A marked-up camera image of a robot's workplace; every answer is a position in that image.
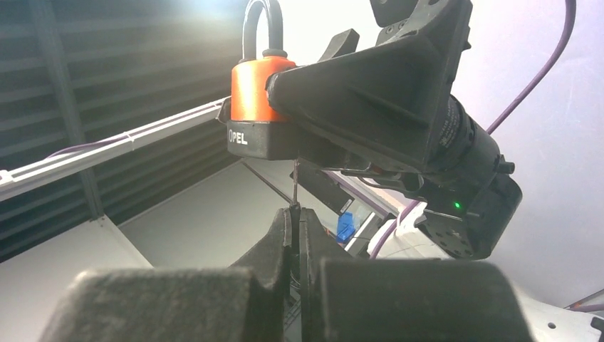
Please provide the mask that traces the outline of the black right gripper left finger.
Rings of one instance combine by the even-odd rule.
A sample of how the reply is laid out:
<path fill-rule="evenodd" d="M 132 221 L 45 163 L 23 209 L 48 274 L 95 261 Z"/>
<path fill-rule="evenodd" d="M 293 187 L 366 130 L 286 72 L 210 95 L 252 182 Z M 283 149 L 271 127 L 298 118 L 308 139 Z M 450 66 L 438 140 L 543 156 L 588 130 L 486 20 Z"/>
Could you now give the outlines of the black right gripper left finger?
<path fill-rule="evenodd" d="M 115 269 L 77 275 L 42 341 L 282 341 L 292 219 L 221 269 Z"/>

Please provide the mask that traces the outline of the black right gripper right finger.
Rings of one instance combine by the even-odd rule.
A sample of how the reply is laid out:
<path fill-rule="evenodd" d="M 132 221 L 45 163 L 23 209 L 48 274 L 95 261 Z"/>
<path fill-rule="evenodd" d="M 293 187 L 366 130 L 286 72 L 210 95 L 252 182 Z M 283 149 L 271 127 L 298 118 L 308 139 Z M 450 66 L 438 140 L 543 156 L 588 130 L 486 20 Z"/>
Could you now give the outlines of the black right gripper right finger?
<path fill-rule="evenodd" d="M 505 276 L 480 261 L 362 259 L 299 223 L 303 341 L 530 341 Z"/>

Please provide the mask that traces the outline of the black key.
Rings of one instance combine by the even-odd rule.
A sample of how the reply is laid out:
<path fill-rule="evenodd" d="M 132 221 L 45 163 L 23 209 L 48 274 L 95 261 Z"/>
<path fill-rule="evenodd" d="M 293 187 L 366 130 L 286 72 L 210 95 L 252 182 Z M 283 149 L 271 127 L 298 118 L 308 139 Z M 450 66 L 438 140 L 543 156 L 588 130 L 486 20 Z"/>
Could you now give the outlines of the black key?
<path fill-rule="evenodd" d="M 292 172 L 292 180 L 293 180 L 293 196 L 292 196 L 292 202 L 291 202 L 291 206 L 295 207 L 295 206 L 299 206 L 299 202 L 298 202 L 298 167 L 299 167 L 299 161 L 298 159 L 293 161 L 293 172 Z"/>

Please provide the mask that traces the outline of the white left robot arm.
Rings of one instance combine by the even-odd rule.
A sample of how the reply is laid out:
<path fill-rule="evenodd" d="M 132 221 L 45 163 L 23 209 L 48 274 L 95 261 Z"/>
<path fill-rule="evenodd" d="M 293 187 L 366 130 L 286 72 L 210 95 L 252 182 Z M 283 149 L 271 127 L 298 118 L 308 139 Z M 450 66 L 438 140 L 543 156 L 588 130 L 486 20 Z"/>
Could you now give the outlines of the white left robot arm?
<path fill-rule="evenodd" d="M 373 48 L 281 71 L 269 104 L 369 162 L 373 177 L 425 203 L 415 225 L 454 258 L 493 251 L 521 201 L 514 164 L 451 94 L 469 48 L 470 1 L 397 10 Z"/>

